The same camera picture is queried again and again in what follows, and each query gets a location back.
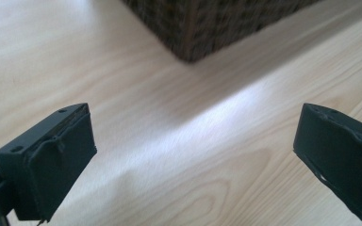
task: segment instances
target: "dark brown wicker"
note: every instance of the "dark brown wicker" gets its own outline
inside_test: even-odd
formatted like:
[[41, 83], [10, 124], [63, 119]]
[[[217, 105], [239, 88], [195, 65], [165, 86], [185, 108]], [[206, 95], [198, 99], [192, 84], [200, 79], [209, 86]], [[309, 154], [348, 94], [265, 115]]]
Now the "dark brown wicker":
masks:
[[320, 0], [124, 0], [179, 58], [196, 61]]

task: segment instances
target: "wooden floor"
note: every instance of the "wooden floor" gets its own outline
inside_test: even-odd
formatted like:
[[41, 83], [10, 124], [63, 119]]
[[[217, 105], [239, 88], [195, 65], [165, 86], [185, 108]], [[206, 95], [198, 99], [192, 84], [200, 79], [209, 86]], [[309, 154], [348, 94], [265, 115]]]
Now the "wooden floor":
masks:
[[362, 225], [292, 151], [303, 103], [362, 121], [362, 0], [193, 65], [118, 0], [0, 1], [0, 147], [83, 102], [98, 154], [49, 225]]

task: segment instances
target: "light wood grain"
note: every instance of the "light wood grain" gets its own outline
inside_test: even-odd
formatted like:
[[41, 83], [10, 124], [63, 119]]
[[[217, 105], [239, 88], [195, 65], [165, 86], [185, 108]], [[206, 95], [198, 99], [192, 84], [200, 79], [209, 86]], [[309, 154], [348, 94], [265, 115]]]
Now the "light wood grain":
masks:
[[120, 1], [0, 1], [0, 147], [83, 102], [98, 154], [49, 225], [362, 225], [292, 151], [304, 102], [362, 121], [362, 1], [193, 65]]

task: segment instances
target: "woven basket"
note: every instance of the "woven basket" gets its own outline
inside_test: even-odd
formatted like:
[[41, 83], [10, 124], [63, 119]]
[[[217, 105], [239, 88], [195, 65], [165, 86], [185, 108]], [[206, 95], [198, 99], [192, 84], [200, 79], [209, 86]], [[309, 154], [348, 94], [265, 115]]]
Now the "woven basket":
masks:
[[179, 58], [196, 61], [320, 0], [124, 0]]

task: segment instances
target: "screw hole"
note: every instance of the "screw hole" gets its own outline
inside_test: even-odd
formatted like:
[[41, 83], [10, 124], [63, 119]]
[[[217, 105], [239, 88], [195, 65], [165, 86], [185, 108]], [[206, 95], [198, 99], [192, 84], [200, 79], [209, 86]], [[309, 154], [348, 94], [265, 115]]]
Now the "screw hole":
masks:
[[18, 153], [19, 151], [21, 151], [23, 149], [23, 146], [17, 146], [15, 148], [13, 148], [12, 150], [10, 150], [11, 153]]

